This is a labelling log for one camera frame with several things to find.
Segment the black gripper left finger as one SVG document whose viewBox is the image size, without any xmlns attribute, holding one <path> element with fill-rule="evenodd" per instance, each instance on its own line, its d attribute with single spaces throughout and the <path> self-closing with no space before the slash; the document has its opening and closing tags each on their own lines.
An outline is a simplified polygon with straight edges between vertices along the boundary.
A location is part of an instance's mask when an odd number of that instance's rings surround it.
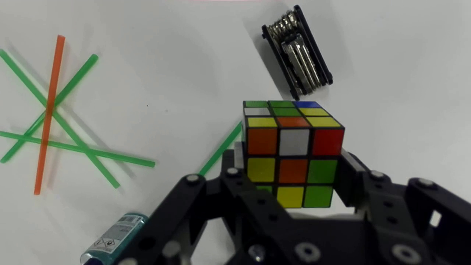
<svg viewBox="0 0 471 265">
<path fill-rule="evenodd" d="M 224 152 L 221 174 L 239 193 L 252 192 L 254 183 L 246 176 L 245 149 L 242 142 L 236 142 L 233 149 Z"/>
</svg>

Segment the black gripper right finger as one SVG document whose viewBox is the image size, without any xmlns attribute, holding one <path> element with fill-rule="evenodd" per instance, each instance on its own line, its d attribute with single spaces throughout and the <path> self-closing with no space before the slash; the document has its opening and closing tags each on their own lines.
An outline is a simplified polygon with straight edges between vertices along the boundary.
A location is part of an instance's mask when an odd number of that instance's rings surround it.
<svg viewBox="0 0 471 265">
<path fill-rule="evenodd" d="M 343 151 L 337 173 L 336 193 L 360 217 L 393 208 L 392 180 L 382 171 L 370 170 L 354 154 Z"/>
</svg>

